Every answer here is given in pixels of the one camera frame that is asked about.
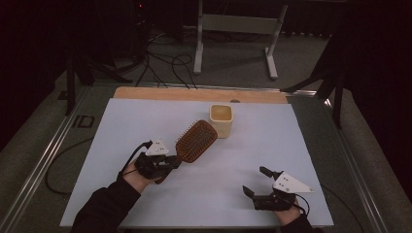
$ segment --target white metal frame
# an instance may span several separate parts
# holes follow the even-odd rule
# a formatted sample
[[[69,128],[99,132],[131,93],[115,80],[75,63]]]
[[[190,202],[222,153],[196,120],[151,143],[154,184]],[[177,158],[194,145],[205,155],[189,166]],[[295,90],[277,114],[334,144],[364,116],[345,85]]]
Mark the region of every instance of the white metal frame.
[[[196,55],[194,58],[193,73],[195,75],[199,75],[201,73],[203,56],[203,30],[258,33],[273,35],[270,47],[265,48],[264,50],[270,79],[277,80],[278,73],[276,71],[275,61],[273,59],[273,51],[275,50],[275,46],[281,32],[288,5],[282,6],[281,13],[277,18],[236,17],[203,14],[203,0],[198,1],[199,11],[197,19],[197,46]]]

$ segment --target person's left hand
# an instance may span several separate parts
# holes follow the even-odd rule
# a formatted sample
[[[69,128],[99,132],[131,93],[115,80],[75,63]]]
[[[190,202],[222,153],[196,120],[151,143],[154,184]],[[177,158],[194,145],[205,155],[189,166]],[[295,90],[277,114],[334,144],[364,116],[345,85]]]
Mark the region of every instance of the person's left hand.
[[[145,187],[156,180],[160,179],[146,179],[144,176],[140,175],[134,166],[135,160],[133,160],[123,172],[123,179],[129,183],[136,191],[142,193]]]

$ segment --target hand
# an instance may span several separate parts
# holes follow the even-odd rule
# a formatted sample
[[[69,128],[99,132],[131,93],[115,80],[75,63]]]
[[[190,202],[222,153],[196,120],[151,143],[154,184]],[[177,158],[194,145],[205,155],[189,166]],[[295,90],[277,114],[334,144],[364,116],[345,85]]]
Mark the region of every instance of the hand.
[[[294,200],[294,204],[296,206],[299,205],[297,203],[297,199]],[[295,206],[291,206],[291,208],[287,211],[282,211],[282,212],[274,211],[273,214],[275,214],[275,216],[279,219],[279,222],[281,223],[281,225],[284,226],[284,225],[287,225],[293,222],[298,217],[300,217],[300,210]]]
[[[136,191],[139,193],[142,193],[145,187],[154,181],[160,179],[146,179],[144,176],[140,175],[139,172],[136,170],[136,167],[134,166],[134,160],[127,165],[126,169],[123,172],[123,179],[129,183]]]

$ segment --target gray carpet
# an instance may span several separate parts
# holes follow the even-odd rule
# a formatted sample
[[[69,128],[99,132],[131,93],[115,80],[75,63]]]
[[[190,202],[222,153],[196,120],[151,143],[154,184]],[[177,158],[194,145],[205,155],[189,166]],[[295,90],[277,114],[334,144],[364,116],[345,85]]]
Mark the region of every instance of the gray carpet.
[[[213,39],[220,36],[210,35]],[[287,87],[310,75],[327,43],[320,38],[282,36],[274,53],[279,79],[273,82],[268,79],[263,56],[263,48],[269,42],[269,37],[261,37],[257,41],[248,43],[223,44],[210,40],[204,47],[202,74],[192,76],[194,83],[198,86],[243,88]],[[187,38],[184,42],[175,42],[167,37],[159,37],[150,45],[149,50],[169,56],[190,54],[194,57],[195,43],[193,38]],[[150,57],[150,65],[154,68],[155,74],[165,83],[182,85],[173,74],[170,64]],[[175,69],[182,80],[190,83],[186,67],[175,66]],[[131,85],[135,85],[143,70],[144,66],[139,66],[124,76],[133,80]],[[192,71],[192,62],[189,64],[189,70]],[[72,127],[69,130],[59,150],[64,153],[50,169],[51,186],[63,192],[70,191],[74,187],[91,141],[72,149],[70,147],[94,135],[107,101],[113,96],[116,87],[121,85],[98,72],[96,77],[95,85],[89,90],[77,111],[78,116],[94,117],[94,123],[92,127]],[[0,192],[0,217],[4,217],[11,207],[29,172],[40,159],[59,123],[64,119],[65,102],[57,100],[59,92],[64,90],[64,78],[63,75],[57,80],[56,90],[21,127],[0,155],[0,181],[3,186]],[[149,70],[140,85],[154,84],[156,84],[154,74]],[[306,89],[316,90],[318,85],[314,83]],[[348,172],[339,138],[330,124],[327,124],[330,118],[325,113],[323,104],[315,98],[303,96],[291,96],[288,100],[295,110],[320,182],[326,188],[324,193],[335,225],[325,228],[325,232],[361,232],[357,220],[364,232],[374,232]],[[388,232],[410,232],[412,229],[410,202],[394,180],[394,175],[389,165],[385,163],[379,146],[362,120],[350,92],[347,91],[344,93],[342,125],[343,130],[340,133],[345,135],[351,152],[367,179],[378,208],[387,223]],[[388,182],[390,184],[382,186],[382,183]],[[14,232],[69,232],[69,229],[58,226],[67,202],[66,195],[49,191],[45,183],[41,182]]]

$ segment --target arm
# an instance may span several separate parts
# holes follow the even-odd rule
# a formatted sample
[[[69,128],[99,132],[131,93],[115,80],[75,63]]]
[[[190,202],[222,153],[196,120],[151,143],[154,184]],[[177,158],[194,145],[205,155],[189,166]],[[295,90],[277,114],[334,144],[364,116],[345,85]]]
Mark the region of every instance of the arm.
[[[134,170],[131,163],[124,173],[128,173],[107,188],[102,187],[76,215],[73,233],[79,232],[117,232],[118,226],[139,199],[141,193],[152,180],[147,180]]]
[[[312,228],[306,215],[301,214],[300,210],[292,206],[287,211],[273,212],[281,223],[282,233],[323,233],[320,228]]]

